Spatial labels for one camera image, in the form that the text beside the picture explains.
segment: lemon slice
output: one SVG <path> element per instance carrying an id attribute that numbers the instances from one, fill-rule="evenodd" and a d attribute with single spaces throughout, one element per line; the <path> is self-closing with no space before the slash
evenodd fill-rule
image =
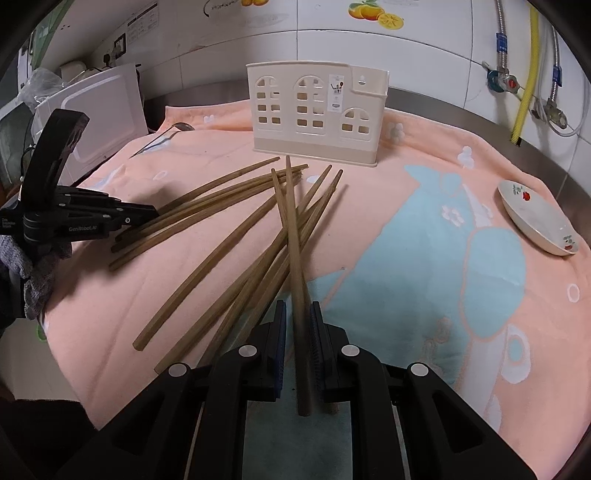
<path id="1" fill-rule="evenodd" d="M 398 15 L 383 13 L 378 17 L 378 23 L 388 30 L 398 30 L 404 26 L 404 20 Z"/>

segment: yellow pipe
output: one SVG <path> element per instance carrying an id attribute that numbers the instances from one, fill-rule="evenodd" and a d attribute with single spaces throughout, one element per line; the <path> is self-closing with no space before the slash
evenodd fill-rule
<path id="1" fill-rule="evenodd" d="M 540 30 L 538 27 L 538 11 L 534 7 L 530 7 L 530 24 L 531 24 L 531 54 L 530 54 L 530 73 L 527 76 L 527 84 L 525 85 L 525 92 L 521 99 L 513 133 L 511 134 L 511 142 L 517 145 L 521 136 L 523 125 L 527 113 L 530 111 L 531 99 L 534 96 L 534 89 L 538 82 L 538 68 L 540 66 Z"/>

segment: beige plastic holder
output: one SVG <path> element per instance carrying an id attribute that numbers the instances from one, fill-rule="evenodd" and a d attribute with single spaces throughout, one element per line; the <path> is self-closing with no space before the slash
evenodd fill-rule
<path id="1" fill-rule="evenodd" d="M 322 61 L 247 68 L 255 151 L 376 165 L 388 72 Z"/>

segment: plastic bag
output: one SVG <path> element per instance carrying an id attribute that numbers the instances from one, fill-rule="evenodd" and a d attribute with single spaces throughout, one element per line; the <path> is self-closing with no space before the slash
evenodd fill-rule
<path id="1" fill-rule="evenodd" d="M 58 75 L 47 69 L 38 68 L 28 79 L 17 98 L 35 113 L 40 103 L 65 87 L 64 81 Z"/>

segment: dish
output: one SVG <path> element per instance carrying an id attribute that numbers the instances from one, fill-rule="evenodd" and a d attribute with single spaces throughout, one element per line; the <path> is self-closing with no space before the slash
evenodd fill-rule
<path id="1" fill-rule="evenodd" d="M 515 181 L 503 180 L 498 190 L 511 220 L 538 247 L 560 257 L 579 251 L 579 235 L 560 209 Z"/>

